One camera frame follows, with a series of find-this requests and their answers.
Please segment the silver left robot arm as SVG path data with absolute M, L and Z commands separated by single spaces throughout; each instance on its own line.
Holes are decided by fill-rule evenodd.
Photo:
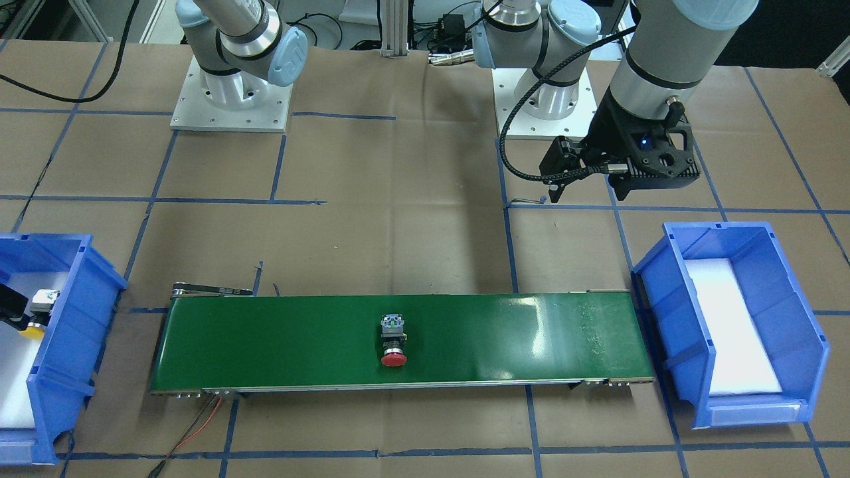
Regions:
M 522 74 L 501 112 L 502 165 L 549 188 L 551 202 L 577 181 L 603 175 L 617 200 L 632 191 L 688 187 L 701 178 L 686 103 L 756 1 L 637 1 L 632 27 L 604 35 L 583 1 L 482 1 L 471 22 L 475 62 Z M 507 140 L 520 115 L 567 118 L 593 52 L 626 41 L 584 133 L 559 134 L 535 173 L 514 165 Z

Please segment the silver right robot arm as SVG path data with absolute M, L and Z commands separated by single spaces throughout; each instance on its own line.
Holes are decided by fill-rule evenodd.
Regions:
M 145 303 L 133 272 L 137 242 L 143 276 L 174 278 L 188 258 L 192 276 L 236 267 L 247 282 L 258 255 L 232 224 L 276 199 L 285 134 L 220 129 L 245 126 L 260 106 L 280 105 L 274 79 L 297 68 L 307 41 L 262 1 L 185 1 L 188 46 L 99 51 L 55 44 L 10 46 L 2 67 L 22 82 L 54 88 L 45 99 L 2 84 L 2 233 L 91 235 L 94 247 L 129 278 L 130 299 Z

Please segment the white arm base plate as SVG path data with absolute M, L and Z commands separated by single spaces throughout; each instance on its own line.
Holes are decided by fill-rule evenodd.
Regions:
M 498 68 L 493 70 L 493 91 L 497 131 L 504 126 L 508 114 L 523 95 L 521 87 L 531 87 L 535 75 L 529 69 Z M 507 139 L 553 139 L 566 136 L 581 140 L 597 110 L 591 79 L 583 70 L 576 84 L 558 87 L 543 84 L 513 118 Z
M 195 132 L 285 133 L 292 86 L 268 84 L 245 72 L 217 76 L 191 59 L 170 126 Z

